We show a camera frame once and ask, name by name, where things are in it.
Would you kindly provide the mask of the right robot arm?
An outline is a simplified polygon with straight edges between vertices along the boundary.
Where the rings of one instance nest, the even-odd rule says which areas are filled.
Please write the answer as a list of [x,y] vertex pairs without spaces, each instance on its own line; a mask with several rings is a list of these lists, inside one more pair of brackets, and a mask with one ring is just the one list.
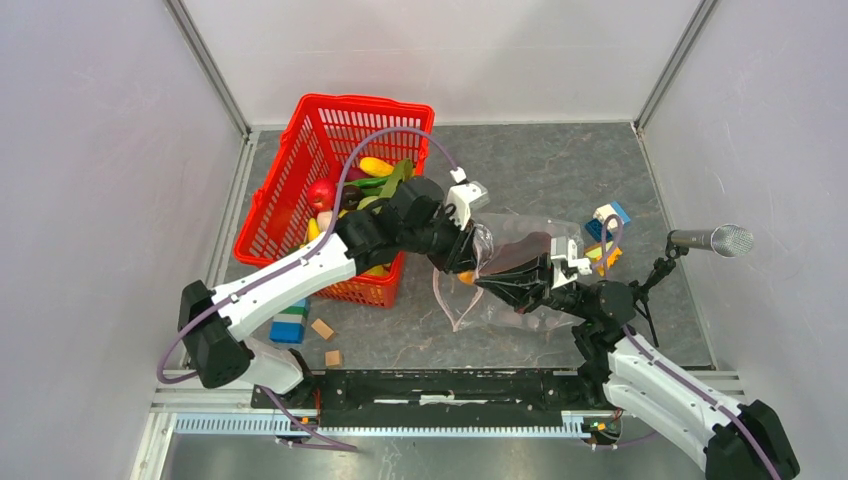
[[750,231],[735,224],[707,230],[673,230],[665,254],[644,282],[579,277],[607,266],[611,247],[597,260],[569,237],[532,232],[500,246],[476,241],[474,283],[516,312],[546,307],[580,319],[573,327],[585,362],[577,392],[591,408],[610,404],[640,418],[676,445],[708,479],[794,479],[800,464],[778,414],[761,400],[749,404],[707,386],[674,364],[630,325],[647,318],[649,292],[690,250],[723,258],[753,247]]

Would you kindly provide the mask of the green leafy vegetable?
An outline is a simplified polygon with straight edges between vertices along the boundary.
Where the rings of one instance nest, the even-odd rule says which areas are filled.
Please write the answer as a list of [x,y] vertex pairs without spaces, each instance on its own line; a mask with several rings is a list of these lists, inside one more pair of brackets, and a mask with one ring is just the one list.
[[410,159],[404,159],[398,162],[390,175],[387,176],[387,180],[385,184],[382,186],[380,193],[378,194],[379,198],[390,198],[392,197],[397,188],[409,180],[414,175],[415,165],[414,162]]

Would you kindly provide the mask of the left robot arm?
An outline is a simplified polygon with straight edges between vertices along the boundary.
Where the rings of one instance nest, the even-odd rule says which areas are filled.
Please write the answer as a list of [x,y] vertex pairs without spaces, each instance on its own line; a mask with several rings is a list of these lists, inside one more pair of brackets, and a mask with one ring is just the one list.
[[474,267],[472,213],[488,201],[478,182],[443,191],[414,176],[394,194],[345,214],[306,246],[240,280],[208,287],[197,280],[181,292],[178,340],[192,377],[206,389],[236,380],[269,388],[290,407],[306,405],[313,379],[289,352],[252,334],[274,315],[329,286],[393,260],[425,255],[448,273]]

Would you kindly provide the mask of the clear zip top bag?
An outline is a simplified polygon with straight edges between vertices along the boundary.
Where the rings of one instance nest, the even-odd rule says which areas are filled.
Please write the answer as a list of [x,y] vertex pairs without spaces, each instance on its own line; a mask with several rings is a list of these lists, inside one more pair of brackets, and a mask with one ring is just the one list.
[[579,277],[561,282],[584,246],[578,224],[543,216],[483,213],[474,219],[471,254],[475,264],[457,274],[432,274],[436,302],[453,331],[504,327],[551,331],[579,322],[561,309]]

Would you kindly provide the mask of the brown orange hot dog bun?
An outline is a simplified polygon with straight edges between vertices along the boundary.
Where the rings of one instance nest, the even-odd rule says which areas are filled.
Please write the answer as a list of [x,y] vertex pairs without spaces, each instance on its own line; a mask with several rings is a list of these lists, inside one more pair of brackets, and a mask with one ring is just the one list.
[[480,273],[496,273],[516,267],[541,254],[550,253],[552,237],[546,232],[531,232],[517,242],[495,244],[495,254],[485,267],[459,273],[458,279],[472,285]]

